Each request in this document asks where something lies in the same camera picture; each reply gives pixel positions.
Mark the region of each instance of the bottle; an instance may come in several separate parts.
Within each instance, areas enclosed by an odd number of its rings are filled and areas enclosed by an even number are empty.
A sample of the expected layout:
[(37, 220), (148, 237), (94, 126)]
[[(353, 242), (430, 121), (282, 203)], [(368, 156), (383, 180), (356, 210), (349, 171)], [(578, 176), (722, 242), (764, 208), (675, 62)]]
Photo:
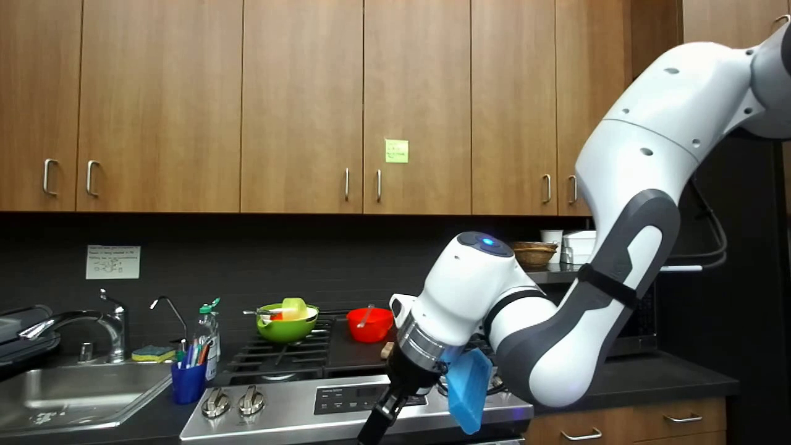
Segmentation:
[(213, 381), (220, 371), (220, 319), (218, 319), (218, 304), (220, 297), (210, 304), (203, 304), (198, 309), (198, 331), (195, 341), (208, 344), (208, 356), (205, 356), (205, 381)]

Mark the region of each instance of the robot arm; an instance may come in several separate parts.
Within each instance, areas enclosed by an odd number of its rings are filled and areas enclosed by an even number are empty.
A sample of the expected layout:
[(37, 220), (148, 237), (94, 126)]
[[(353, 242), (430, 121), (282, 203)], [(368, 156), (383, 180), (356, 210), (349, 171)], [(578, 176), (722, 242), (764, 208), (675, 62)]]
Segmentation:
[(690, 176), (734, 129), (791, 136), (789, 20), (749, 49), (675, 47), (620, 94), (576, 161), (598, 245), (559, 307), (504, 242), (480, 232), (462, 232), (445, 247), (418, 299), (393, 297), (391, 391), (361, 440), (371, 443), (410, 393), (430, 388), (480, 326), (514, 396), (546, 408), (578, 403), (630, 304), (670, 257)]

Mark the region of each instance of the stove burner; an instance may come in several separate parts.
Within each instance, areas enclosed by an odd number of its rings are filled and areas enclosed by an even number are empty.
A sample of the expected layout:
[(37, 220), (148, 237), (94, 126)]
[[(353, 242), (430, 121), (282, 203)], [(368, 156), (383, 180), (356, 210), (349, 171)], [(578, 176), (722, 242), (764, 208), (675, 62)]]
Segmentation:
[(274, 346), (264, 339), (247, 344), (222, 371), (230, 386), (319, 378), (329, 363), (329, 329), (314, 329), (292, 346)]

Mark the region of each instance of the stainless steel sink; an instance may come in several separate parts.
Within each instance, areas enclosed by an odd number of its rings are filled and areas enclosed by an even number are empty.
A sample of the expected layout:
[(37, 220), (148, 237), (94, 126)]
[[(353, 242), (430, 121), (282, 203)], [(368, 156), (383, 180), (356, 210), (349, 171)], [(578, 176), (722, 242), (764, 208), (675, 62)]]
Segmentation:
[(32, 368), (0, 383), (0, 435), (116, 428), (171, 386), (168, 366)]

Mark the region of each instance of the black backsplash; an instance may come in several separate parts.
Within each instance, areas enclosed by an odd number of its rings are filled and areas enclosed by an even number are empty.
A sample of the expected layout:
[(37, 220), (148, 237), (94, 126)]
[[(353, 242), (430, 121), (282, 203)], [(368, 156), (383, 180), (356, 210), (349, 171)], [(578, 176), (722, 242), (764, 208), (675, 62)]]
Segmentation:
[[(99, 287), (129, 307), (131, 339), (180, 334), (198, 307), (222, 297), (222, 344), (247, 341), (242, 309), (284, 294), (316, 299), (321, 312), (386, 304), (415, 294), (435, 255), (460, 230), (502, 240), (539, 237), (541, 227), (581, 227), (556, 218), (376, 218), (376, 215), (0, 215), (0, 312), (32, 302), (54, 312), (101, 309)], [(84, 279), (87, 245), (141, 245), (141, 279)]]

